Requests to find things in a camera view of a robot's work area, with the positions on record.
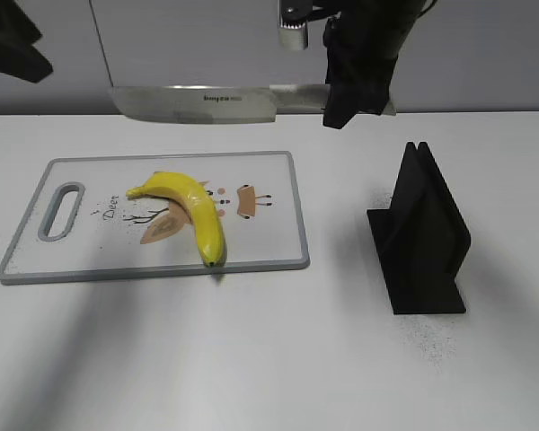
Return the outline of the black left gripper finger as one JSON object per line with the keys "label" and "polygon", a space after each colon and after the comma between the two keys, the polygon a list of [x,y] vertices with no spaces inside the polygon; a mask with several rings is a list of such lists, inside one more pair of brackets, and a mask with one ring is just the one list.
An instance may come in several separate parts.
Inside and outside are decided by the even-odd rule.
{"label": "black left gripper finger", "polygon": [[34,47],[42,33],[15,1],[0,1],[0,73],[39,83],[53,73]]}

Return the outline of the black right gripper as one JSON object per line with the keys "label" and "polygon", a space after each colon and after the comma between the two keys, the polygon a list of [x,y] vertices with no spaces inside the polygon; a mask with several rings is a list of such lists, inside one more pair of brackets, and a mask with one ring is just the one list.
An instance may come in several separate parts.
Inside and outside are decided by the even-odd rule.
{"label": "black right gripper", "polygon": [[[393,58],[430,1],[279,1],[278,39],[282,47],[308,47],[311,22],[325,21],[326,83],[329,95],[323,125],[344,128],[357,113],[381,115],[389,101]],[[376,56],[351,55],[373,51]]]}

